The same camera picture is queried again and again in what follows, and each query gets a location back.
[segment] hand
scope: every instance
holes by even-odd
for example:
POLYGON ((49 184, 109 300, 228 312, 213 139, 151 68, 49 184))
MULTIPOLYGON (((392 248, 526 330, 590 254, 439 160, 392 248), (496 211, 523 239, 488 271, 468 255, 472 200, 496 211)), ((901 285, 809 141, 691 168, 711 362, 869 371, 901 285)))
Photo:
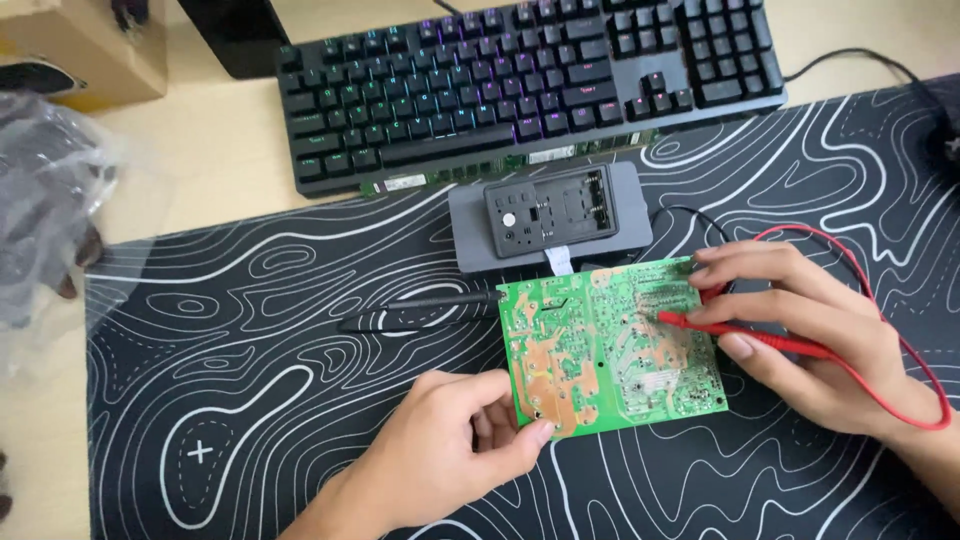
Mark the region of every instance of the hand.
MULTIPOLYGON (((769 280, 773 288, 718 296, 688 313, 691 323, 730 319, 780 323, 791 333, 831 348, 901 413, 930 422, 940 418, 933 391, 904 371, 897 331, 881 321, 874 303, 834 279, 793 245, 734 242, 700 250, 694 258, 707 266, 689 278, 698 289, 735 278, 769 280)), ((746 334, 725 334, 718 344, 754 379, 825 428, 881 440, 917 431, 881 408, 830 360, 803 357, 795 364, 746 334)))
POLYGON ((282 538, 363 540, 432 523, 529 473, 553 431, 547 420, 517 428, 503 370, 424 373, 367 451, 282 538))

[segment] red multimeter probe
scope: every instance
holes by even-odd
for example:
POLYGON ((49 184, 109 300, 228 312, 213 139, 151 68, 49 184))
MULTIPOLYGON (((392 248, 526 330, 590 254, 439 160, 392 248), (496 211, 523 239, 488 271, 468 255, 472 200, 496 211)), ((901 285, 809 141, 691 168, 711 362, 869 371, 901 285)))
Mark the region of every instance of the red multimeter probe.
MULTIPOLYGON (((806 233, 817 234, 818 236, 825 238, 827 241, 832 242, 833 244, 836 244, 836 246, 840 248, 840 251, 843 253, 843 255, 847 257, 847 260, 849 260, 852 263, 853 267, 856 269, 856 275, 857 275, 857 278, 860 280, 860 286, 863 290, 864 296, 873 300, 874 304, 876 304, 876 298, 874 298, 874 293, 870 288, 870 282, 867 280, 866 273, 863 271, 860 265, 856 262, 856 257, 853 255, 853 253, 849 249, 844 247, 844 245, 841 244, 839 240, 837 240, 836 238, 834 238, 833 236, 827 233, 823 233, 821 231, 818 231, 811 227, 807 227, 805 225, 780 225, 772 229, 768 229, 763 233, 758 234, 757 236, 754 237, 754 240, 760 240, 763 236, 766 236, 767 234, 770 234, 770 233, 775 233, 777 231, 804 231, 806 233)), ((718 285, 716 287, 713 287, 712 289, 700 291, 701 300, 704 303, 712 300, 723 291, 724 286, 725 285, 718 285)), ((801 339, 793 339, 789 337, 784 337, 782 335, 776 335, 774 333, 768 333, 765 331, 752 331, 752 330, 738 327, 737 325, 732 325, 729 323, 719 323, 719 324, 712 324, 712 325, 694 325, 689 321, 687 321, 686 315, 683 315, 682 313, 671 313, 669 311, 661 311, 658 314, 658 318, 662 323, 666 323, 668 325, 673 325, 676 327, 686 328, 686 329, 691 329, 696 331, 705 331, 706 333, 709 333, 711 335, 723 335, 725 333, 730 333, 730 332, 743 333, 751 336, 752 338, 762 343, 766 343, 767 345, 779 351, 784 351, 787 353, 796 353, 798 355, 804 355, 804 356, 812 356, 815 358, 821 358, 824 360, 831 361, 839 365, 840 367, 844 368, 844 370, 846 370, 847 373, 849 373, 850 376, 853 377, 854 380, 856 380, 856 382, 860 385, 860 387, 863 388, 864 392, 869 394, 870 397, 873 398, 878 405, 883 407, 884 410, 889 412, 891 415, 893 415, 897 419, 902 420, 903 422, 911 426, 920 428, 922 430, 942 430, 950 425, 953 409, 950 406, 950 401, 949 401, 949 398, 947 397, 947 391, 944 390, 943 385, 940 384, 940 382, 937 380, 937 377, 933 375, 933 371, 930 370, 930 367, 926 365, 926 362, 924 362, 920 358, 920 354, 918 354, 917 351, 914 350, 914 348, 911 347, 910 344, 907 343, 905 339, 903 339, 903 337, 900 338, 900 344, 903 346, 906 352, 913 357, 913 359, 917 362, 917 365, 919 365, 921 369, 924 370, 924 373, 926 373, 926 375, 930 377, 930 381, 933 383, 933 390, 937 393, 937 398, 940 402, 941 418, 940 418, 940 421, 936 422, 935 424, 920 422, 918 420, 905 416, 899 413, 898 411, 896 411, 895 409, 893 409, 893 407, 889 403, 887 403, 886 400, 884 400, 882 397, 877 395, 874 389, 870 387, 870 384, 868 384, 865 380, 863 380, 863 378, 860 377, 860 374, 857 373, 856 370, 853 369, 850 366, 850 364, 848 364, 843 358, 841 358, 840 355, 838 355, 834 351, 831 351, 829 348, 824 347, 819 343, 801 340, 801 339)), ((886 320, 884 319, 882 313, 880 314, 880 319, 884 321, 886 320)))

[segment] green circuit board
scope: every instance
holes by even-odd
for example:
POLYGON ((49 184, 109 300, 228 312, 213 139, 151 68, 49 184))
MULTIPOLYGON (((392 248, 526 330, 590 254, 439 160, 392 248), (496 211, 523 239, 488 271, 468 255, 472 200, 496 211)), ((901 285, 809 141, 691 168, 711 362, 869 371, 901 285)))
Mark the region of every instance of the green circuit board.
POLYGON ((657 320, 700 295, 673 258, 498 285, 521 425, 547 418, 555 438, 727 410, 710 337, 657 320))

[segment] topographic pattern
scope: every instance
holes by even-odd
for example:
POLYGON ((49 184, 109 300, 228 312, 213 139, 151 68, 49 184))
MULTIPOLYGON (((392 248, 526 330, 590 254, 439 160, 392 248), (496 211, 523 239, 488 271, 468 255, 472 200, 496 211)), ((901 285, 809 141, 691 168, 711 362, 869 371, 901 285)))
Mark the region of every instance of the topographic pattern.
MULTIPOLYGON (((950 99, 951 87, 960 77, 934 89, 950 99)), ((778 223, 840 236, 960 405, 960 209, 956 179, 924 152, 931 126, 914 93, 891 88, 595 160, 634 161, 651 208, 704 209, 740 239, 778 223)), ((445 189, 355 200, 166 236, 129 295, 121 285, 147 248, 114 246, 86 289, 88 318, 103 317, 87 339, 93 536, 274 538, 363 452, 419 373, 501 365, 495 321, 334 330, 388 299, 535 277, 462 276, 444 201, 445 189)), ((648 259, 716 241, 679 214, 655 234, 648 259)), ((853 283, 836 250, 786 239, 853 283)), ((960 537, 876 441, 820 429, 728 361, 721 370, 730 412, 551 444, 529 476, 389 538, 960 537)))

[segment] plastic bag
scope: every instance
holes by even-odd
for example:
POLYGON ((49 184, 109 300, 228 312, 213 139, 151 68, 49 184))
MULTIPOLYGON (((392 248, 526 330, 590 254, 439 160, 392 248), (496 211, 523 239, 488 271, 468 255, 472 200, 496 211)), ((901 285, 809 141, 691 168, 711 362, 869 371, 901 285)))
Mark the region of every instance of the plastic bag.
MULTIPOLYGON (((8 371, 15 367, 14 342, 49 341, 83 320, 82 307, 71 307, 72 322, 45 324, 66 301, 79 303, 71 270, 103 253, 93 217, 132 176, 126 154, 115 137, 73 110, 33 94, 0 92, 0 360, 8 371)), ((156 182, 133 177, 156 190, 156 182)), ((145 205, 150 200, 165 209, 162 197, 140 191, 145 205)), ((153 215, 147 231, 155 233, 153 215)), ((136 262, 142 268, 143 260, 136 262)))

